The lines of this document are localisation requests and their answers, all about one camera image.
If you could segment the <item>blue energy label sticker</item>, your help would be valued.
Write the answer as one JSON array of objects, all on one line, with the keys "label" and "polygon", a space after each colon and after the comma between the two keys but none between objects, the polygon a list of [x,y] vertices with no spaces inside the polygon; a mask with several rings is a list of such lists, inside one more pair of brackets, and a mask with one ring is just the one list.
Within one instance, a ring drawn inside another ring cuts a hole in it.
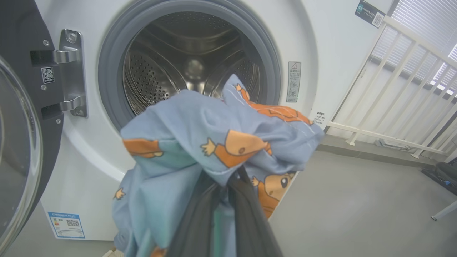
[{"label": "blue energy label sticker", "polygon": [[85,233],[78,214],[47,212],[57,239],[85,240]]}]

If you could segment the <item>metal door hinge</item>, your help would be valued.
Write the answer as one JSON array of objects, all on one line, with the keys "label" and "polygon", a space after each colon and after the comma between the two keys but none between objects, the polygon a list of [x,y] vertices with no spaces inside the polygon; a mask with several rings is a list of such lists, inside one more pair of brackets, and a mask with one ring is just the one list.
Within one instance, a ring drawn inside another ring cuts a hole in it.
[{"label": "metal door hinge", "polygon": [[[73,116],[87,118],[82,34],[64,29],[58,49],[33,50],[30,59],[34,70],[33,85],[39,88],[36,96],[41,113],[47,116],[53,112],[70,112]],[[54,68],[54,83],[43,83],[41,68],[44,67]]]}]

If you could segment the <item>white window blinds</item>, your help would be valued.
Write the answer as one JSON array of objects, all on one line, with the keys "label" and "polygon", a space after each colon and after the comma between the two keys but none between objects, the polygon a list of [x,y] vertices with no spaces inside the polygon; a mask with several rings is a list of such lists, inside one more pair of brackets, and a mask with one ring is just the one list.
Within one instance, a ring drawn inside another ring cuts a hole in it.
[{"label": "white window blinds", "polygon": [[[421,36],[442,55],[457,63],[457,0],[399,0],[391,17]],[[397,34],[393,28],[387,26],[371,55],[382,60]],[[411,43],[406,36],[400,36],[387,58],[387,66],[396,67]],[[426,49],[418,46],[406,62],[403,71],[412,74],[424,55]],[[436,61],[436,56],[428,55],[416,78],[423,80]],[[427,83],[433,86],[438,82],[447,66],[447,63],[442,63],[439,68],[434,68],[434,75],[428,78]],[[444,90],[456,73],[457,70],[451,67],[437,88]]]}]

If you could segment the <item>grey round washing machine door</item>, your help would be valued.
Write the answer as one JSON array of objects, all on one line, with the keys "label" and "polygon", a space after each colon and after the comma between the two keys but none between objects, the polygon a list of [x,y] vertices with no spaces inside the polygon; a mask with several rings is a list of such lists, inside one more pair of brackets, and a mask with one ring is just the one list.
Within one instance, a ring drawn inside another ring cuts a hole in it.
[{"label": "grey round washing machine door", "polygon": [[0,0],[0,256],[49,182],[64,113],[44,116],[30,52],[56,49],[35,0]]}]

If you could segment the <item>blue garment with orange cartoons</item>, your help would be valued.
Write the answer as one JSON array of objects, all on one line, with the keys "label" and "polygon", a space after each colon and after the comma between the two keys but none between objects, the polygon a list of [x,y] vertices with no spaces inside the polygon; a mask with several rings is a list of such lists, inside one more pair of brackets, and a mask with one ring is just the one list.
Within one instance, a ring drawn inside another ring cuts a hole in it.
[{"label": "blue garment with orange cartoons", "polygon": [[251,100],[236,75],[221,98],[184,90],[148,107],[121,130],[136,163],[113,198],[116,249],[166,257],[196,182],[211,178],[227,186],[215,212],[221,257],[237,257],[230,177],[245,167],[269,220],[323,135],[296,109]]}]

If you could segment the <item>white front-load washing machine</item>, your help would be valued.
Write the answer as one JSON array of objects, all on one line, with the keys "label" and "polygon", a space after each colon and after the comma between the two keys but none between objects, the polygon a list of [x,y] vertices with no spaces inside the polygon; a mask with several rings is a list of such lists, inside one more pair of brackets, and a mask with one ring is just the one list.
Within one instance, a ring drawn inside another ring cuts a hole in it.
[{"label": "white front-load washing machine", "polygon": [[[41,197],[47,212],[78,214],[85,240],[112,241],[117,233],[111,199],[135,162],[126,151],[101,100],[98,63],[104,39],[124,8],[139,0],[35,0],[51,38],[82,34],[87,118],[64,114],[61,145]],[[281,72],[278,104],[318,115],[334,114],[380,28],[355,15],[360,0],[247,0],[265,23]],[[386,14],[392,0],[365,0]],[[297,102],[287,102],[288,63],[301,63]]]}]

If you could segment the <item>small white QR label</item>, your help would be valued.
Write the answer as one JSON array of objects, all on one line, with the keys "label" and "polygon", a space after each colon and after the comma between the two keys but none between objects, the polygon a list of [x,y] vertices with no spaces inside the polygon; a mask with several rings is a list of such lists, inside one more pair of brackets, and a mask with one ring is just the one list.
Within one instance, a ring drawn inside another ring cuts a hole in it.
[{"label": "small white QR label", "polygon": [[44,84],[54,83],[54,68],[53,67],[44,67],[41,68],[41,77]]}]

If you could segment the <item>white railing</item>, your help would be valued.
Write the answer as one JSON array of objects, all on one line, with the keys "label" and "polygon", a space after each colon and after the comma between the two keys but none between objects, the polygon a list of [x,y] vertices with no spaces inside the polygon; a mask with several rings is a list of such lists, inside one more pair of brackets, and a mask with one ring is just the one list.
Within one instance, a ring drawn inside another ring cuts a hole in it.
[{"label": "white railing", "polygon": [[336,114],[330,135],[414,158],[457,157],[457,44],[448,54],[386,17]]}]

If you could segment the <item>grey warning sticker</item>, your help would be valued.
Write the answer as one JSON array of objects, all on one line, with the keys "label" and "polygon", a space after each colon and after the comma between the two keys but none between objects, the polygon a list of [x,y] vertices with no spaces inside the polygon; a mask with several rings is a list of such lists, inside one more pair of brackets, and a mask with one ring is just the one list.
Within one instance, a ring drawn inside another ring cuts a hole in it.
[{"label": "grey warning sticker", "polygon": [[301,80],[301,63],[290,61],[288,63],[287,102],[297,102]]}]

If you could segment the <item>white furniture leg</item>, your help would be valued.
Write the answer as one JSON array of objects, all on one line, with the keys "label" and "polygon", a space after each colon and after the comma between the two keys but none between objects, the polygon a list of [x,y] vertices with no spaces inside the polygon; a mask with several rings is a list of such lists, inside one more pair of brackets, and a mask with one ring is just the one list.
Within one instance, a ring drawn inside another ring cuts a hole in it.
[{"label": "white furniture leg", "polygon": [[445,207],[443,210],[441,210],[437,214],[431,216],[431,218],[434,221],[438,221],[439,219],[443,218],[444,216],[446,216],[447,214],[449,214],[450,212],[452,212],[454,210],[457,210],[457,200],[455,202],[451,203],[449,206]]}]

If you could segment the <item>black QR code sticker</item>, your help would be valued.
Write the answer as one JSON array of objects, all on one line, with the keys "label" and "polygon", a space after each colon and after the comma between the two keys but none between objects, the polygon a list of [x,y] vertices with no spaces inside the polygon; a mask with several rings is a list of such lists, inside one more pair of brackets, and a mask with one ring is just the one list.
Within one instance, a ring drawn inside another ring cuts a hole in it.
[{"label": "black QR code sticker", "polygon": [[359,1],[355,15],[376,28],[380,28],[385,18],[385,13],[365,0]]}]

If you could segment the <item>grey rubber door gasket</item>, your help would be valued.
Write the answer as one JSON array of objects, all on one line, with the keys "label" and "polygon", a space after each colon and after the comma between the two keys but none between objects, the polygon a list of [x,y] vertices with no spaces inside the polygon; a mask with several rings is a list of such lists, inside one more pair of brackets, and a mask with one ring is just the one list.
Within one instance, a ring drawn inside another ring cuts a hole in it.
[{"label": "grey rubber door gasket", "polygon": [[240,29],[258,51],[264,65],[267,98],[260,104],[278,104],[281,91],[280,60],[272,35],[247,0],[139,0],[124,8],[110,27],[101,47],[98,83],[102,103],[113,126],[120,130],[136,115],[124,92],[124,60],[132,39],[153,20],[175,12],[202,12]]}]

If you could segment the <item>perforated steel drum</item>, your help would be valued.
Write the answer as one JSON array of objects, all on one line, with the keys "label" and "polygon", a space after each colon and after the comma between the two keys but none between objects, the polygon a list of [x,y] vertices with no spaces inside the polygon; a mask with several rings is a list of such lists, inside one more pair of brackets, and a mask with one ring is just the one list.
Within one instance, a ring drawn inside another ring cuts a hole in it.
[{"label": "perforated steel drum", "polygon": [[232,23],[202,12],[175,12],[147,24],[124,60],[124,92],[134,115],[183,90],[221,98],[231,75],[250,99],[267,98],[264,65]]}]

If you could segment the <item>black object on floor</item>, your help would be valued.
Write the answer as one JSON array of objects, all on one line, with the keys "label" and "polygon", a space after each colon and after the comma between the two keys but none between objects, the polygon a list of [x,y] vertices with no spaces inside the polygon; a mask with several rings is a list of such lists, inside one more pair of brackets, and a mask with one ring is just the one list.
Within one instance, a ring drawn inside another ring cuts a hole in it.
[{"label": "black object on floor", "polygon": [[457,158],[439,162],[433,168],[423,168],[421,172],[457,196]]}]

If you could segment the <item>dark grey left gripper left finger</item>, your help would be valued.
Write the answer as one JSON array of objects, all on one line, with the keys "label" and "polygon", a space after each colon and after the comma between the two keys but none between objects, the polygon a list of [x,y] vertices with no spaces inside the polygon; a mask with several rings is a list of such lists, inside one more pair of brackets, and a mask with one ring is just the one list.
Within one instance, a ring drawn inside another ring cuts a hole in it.
[{"label": "dark grey left gripper left finger", "polygon": [[221,257],[215,212],[226,194],[227,186],[198,179],[166,257]]}]

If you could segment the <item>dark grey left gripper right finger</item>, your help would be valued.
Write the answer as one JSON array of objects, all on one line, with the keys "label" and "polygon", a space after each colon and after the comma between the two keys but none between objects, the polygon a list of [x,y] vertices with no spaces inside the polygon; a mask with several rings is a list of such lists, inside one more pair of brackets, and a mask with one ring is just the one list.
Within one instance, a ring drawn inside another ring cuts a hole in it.
[{"label": "dark grey left gripper right finger", "polygon": [[244,166],[228,181],[228,197],[235,212],[237,257],[283,257]]}]

